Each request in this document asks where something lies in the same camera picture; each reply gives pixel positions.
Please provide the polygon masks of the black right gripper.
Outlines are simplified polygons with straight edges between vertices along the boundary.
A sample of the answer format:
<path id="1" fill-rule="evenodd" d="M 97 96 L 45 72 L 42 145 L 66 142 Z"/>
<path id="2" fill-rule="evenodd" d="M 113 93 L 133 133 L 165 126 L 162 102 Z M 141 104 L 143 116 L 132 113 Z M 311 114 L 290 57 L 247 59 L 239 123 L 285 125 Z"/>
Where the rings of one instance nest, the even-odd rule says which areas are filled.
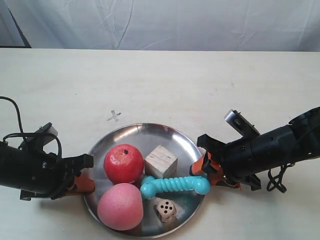
<path id="1" fill-rule="evenodd" d="M 267 190 L 285 192 L 287 189 L 282 179 L 287 168 L 293 166 L 289 154 L 296 141 L 289 126 L 229 143 L 203 134 L 197 138 L 196 145 L 205 149 L 205 153 L 190 166 L 189 174 L 209 175 L 211 186 L 241 189 L 241 184 L 244 184 L 256 191 L 261 189 L 261 181 L 256 174 L 279 167 L 278 175 L 268 175 Z"/>

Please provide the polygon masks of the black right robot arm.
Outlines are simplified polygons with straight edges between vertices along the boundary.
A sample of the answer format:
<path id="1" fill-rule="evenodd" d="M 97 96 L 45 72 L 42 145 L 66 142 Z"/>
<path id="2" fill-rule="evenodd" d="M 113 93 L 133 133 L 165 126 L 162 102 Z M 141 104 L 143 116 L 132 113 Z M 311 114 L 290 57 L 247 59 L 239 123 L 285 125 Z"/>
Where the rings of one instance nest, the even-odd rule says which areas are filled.
<path id="1" fill-rule="evenodd" d="M 197 147 L 205 153 L 189 168 L 192 176 L 206 174 L 212 186 L 233 189 L 241 185 L 260 190 L 258 173 L 267 172 L 267 191 L 286 192 L 283 176 L 297 162 L 320 156 L 320 109 L 313 108 L 292 119 L 288 124 L 264 134 L 239 111 L 231 109 L 224 117 L 241 138 L 224 143 L 203 134 L 197 138 Z"/>

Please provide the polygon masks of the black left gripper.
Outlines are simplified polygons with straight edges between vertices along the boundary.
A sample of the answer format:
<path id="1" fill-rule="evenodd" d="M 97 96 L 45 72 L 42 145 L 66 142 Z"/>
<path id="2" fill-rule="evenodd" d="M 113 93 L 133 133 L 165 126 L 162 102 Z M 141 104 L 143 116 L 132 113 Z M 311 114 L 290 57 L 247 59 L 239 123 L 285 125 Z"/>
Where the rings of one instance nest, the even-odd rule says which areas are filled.
<path id="1" fill-rule="evenodd" d="M 20 150 L 0 143 L 0 185 L 20 190 L 20 199 L 58 199 L 91 194 L 95 183 L 83 169 L 94 166 L 88 154 L 58 160 L 53 153 Z"/>

